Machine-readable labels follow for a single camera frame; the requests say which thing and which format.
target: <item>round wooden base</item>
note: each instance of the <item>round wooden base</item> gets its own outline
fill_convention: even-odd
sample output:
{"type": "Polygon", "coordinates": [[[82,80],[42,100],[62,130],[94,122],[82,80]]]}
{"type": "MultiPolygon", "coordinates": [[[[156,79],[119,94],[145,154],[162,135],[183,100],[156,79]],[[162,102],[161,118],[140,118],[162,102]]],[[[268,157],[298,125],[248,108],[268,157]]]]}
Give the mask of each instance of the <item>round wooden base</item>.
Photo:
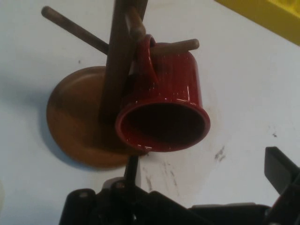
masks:
{"type": "Polygon", "coordinates": [[[123,144],[114,124],[99,124],[99,103],[105,67],[89,67],[64,78],[47,105],[47,123],[60,148],[71,158],[99,168],[125,165],[129,155],[141,155],[123,144]]]}

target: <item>wooden peg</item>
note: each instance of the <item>wooden peg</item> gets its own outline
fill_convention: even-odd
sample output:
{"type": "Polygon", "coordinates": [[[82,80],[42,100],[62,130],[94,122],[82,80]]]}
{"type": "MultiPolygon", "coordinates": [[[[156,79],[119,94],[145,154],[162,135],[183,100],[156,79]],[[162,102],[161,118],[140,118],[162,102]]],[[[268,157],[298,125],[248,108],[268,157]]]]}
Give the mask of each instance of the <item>wooden peg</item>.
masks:
{"type": "Polygon", "coordinates": [[[50,20],[56,25],[59,25],[61,28],[65,29],[66,31],[73,34],[74,36],[78,37],[85,43],[98,49],[100,52],[104,53],[105,55],[108,54],[109,46],[107,43],[105,43],[103,40],[99,39],[95,35],[89,33],[87,30],[77,25],[73,21],[69,20],[68,18],[66,18],[59,12],[55,11],[51,7],[49,6],[43,7],[42,15],[46,19],[50,20]]]}
{"type": "Polygon", "coordinates": [[[166,45],[154,46],[150,48],[150,55],[156,56],[162,54],[185,53],[197,48],[199,48],[199,41],[197,39],[191,39],[186,41],[169,43],[166,45]]]}
{"type": "Polygon", "coordinates": [[[135,7],[131,6],[126,10],[125,20],[131,38],[136,42],[143,40],[146,29],[135,7]]]}

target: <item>dark stain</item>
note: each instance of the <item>dark stain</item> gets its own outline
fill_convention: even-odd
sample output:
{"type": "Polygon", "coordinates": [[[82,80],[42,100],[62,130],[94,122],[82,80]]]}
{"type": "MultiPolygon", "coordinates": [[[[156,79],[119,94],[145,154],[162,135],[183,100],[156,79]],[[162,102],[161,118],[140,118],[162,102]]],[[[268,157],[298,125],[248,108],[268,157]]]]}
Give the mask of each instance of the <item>dark stain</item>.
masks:
{"type": "Polygon", "coordinates": [[[176,182],[175,175],[174,175],[173,171],[171,170],[170,173],[171,173],[171,175],[173,177],[174,185],[175,185],[175,187],[177,187],[177,182],[176,182]]]}
{"type": "Polygon", "coordinates": [[[146,176],[146,181],[147,181],[147,184],[148,184],[148,189],[149,189],[149,191],[152,191],[153,188],[152,188],[152,184],[151,184],[151,179],[150,179],[150,177],[146,176]]]}
{"type": "Polygon", "coordinates": [[[226,156],[222,156],[220,159],[219,159],[219,162],[221,162],[226,156]]]}
{"type": "Polygon", "coordinates": [[[176,192],[177,192],[177,196],[179,196],[179,191],[178,191],[178,186],[177,186],[177,181],[176,181],[175,175],[174,175],[174,173],[173,173],[172,170],[170,170],[170,173],[171,173],[172,178],[173,178],[173,183],[174,183],[174,185],[175,185],[175,189],[176,189],[176,192]]]}
{"type": "Polygon", "coordinates": [[[223,147],[221,148],[221,150],[217,152],[217,154],[215,155],[215,160],[217,160],[217,159],[219,159],[219,158],[221,158],[221,157],[223,156],[223,154],[224,154],[224,149],[225,149],[225,146],[223,146],[223,147]]]}
{"type": "Polygon", "coordinates": [[[159,168],[161,170],[162,175],[164,176],[165,187],[167,188],[167,191],[169,192],[169,186],[168,186],[168,183],[167,183],[167,180],[166,180],[166,177],[168,176],[168,174],[166,173],[166,168],[165,168],[165,171],[162,169],[161,166],[159,168]]]}

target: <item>mug rim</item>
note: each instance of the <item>mug rim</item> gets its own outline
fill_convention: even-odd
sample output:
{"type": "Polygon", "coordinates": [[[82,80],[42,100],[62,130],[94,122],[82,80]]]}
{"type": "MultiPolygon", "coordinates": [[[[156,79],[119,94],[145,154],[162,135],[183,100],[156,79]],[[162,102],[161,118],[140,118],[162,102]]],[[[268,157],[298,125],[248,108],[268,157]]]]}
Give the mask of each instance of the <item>mug rim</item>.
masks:
{"type": "Polygon", "coordinates": [[[192,147],[195,144],[199,143],[208,134],[208,132],[210,130],[210,118],[209,118],[207,112],[203,108],[201,108],[197,105],[194,105],[190,102],[186,102],[186,101],[178,101],[178,100],[168,101],[165,99],[161,99],[161,100],[160,99],[155,99],[155,100],[149,99],[148,101],[143,100],[143,101],[137,102],[135,104],[127,105],[120,111],[120,113],[116,119],[116,122],[115,122],[115,129],[116,129],[117,135],[124,143],[126,143],[127,145],[129,145],[135,149],[141,150],[141,151],[147,151],[147,152],[149,151],[142,146],[134,145],[131,142],[129,142],[126,139],[125,135],[123,134],[121,127],[122,127],[122,123],[123,123],[125,117],[128,116],[133,111],[135,111],[139,108],[142,108],[144,106],[156,105],[156,104],[181,105],[181,106],[187,107],[187,108],[193,110],[194,112],[196,112],[201,117],[201,119],[203,120],[203,123],[204,123],[204,127],[203,127],[202,134],[197,139],[195,139],[193,142],[190,142],[189,144],[186,144],[182,147],[173,147],[171,149],[157,149],[157,150],[154,149],[154,150],[150,150],[150,151],[170,152],[170,151],[184,150],[184,149],[187,149],[187,148],[192,147]]]}

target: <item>mug handle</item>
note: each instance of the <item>mug handle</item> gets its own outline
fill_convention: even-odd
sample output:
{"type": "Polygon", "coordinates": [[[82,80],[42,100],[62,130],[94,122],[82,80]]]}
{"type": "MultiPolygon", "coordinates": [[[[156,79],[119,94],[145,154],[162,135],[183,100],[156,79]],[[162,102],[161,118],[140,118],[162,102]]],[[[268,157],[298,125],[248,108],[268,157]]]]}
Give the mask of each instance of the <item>mug handle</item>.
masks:
{"type": "Polygon", "coordinates": [[[137,64],[139,71],[143,74],[144,82],[154,85],[158,83],[158,77],[152,65],[150,56],[150,48],[155,46],[156,42],[152,35],[147,34],[143,41],[141,41],[136,49],[137,64]]]}

